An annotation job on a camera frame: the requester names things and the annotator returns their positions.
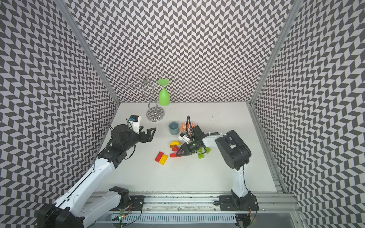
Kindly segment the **yellow long lego brick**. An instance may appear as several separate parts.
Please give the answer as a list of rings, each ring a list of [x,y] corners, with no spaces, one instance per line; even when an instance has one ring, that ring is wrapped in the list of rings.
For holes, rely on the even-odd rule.
[[[162,155],[161,158],[160,158],[160,160],[159,160],[159,163],[161,165],[164,165],[167,159],[168,159],[168,156],[167,155]]]

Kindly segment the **red long lego brick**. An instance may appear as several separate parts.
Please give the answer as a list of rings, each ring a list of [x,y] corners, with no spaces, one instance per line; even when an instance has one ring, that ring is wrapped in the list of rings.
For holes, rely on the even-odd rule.
[[[162,158],[162,156],[164,155],[164,153],[163,152],[159,152],[158,153],[158,155],[156,156],[156,158],[155,158],[155,161],[156,162],[160,162],[160,160],[161,160],[161,158]]]

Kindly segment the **yellow curved lego brick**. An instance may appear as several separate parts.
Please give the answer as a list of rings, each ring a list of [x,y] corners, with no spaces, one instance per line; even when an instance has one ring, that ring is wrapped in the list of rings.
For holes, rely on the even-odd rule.
[[[178,142],[178,141],[173,141],[173,142],[171,142],[170,143],[170,145],[180,145],[181,143],[180,142]]]

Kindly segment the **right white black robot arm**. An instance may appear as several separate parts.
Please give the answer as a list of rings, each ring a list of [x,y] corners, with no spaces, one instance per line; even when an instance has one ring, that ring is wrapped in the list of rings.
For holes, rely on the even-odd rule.
[[[232,198],[240,203],[247,201],[251,191],[247,187],[245,168],[252,155],[247,144],[234,130],[222,134],[219,132],[204,133],[199,126],[195,126],[186,134],[189,141],[181,145],[176,156],[190,156],[205,154],[209,149],[217,148],[225,163],[233,169]]]

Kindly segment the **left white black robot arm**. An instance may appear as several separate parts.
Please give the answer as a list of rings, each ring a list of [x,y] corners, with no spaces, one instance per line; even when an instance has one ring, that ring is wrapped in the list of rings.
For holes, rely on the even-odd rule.
[[[87,207],[86,201],[103,180],[110,175],[138,143],[150,143],[156,128],[136,133],[130,126],[120,124],[112,128],[106,147],[95,157],[91,168],[64,195],[52,204],[44,204],[37,212],[39,228],[87,228],[111,209],[131,209],[129,191],[112,187],[104,196]]]

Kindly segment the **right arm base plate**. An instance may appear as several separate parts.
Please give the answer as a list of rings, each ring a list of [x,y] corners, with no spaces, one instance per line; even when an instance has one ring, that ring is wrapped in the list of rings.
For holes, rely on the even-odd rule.
[[[242,198],[220,195],[219,200],[214,201],[213,204],[219,206],[221,211],[259,211],[257,198],[253,194],[247,194]]]

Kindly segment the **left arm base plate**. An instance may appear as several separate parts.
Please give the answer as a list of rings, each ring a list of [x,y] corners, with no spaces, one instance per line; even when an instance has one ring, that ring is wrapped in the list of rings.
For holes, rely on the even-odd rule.
[[[128,197],[122,197],[117,201],[117,206],[112,209],[112,211],[141,211],[144,206],[144,195],[131,195]]]

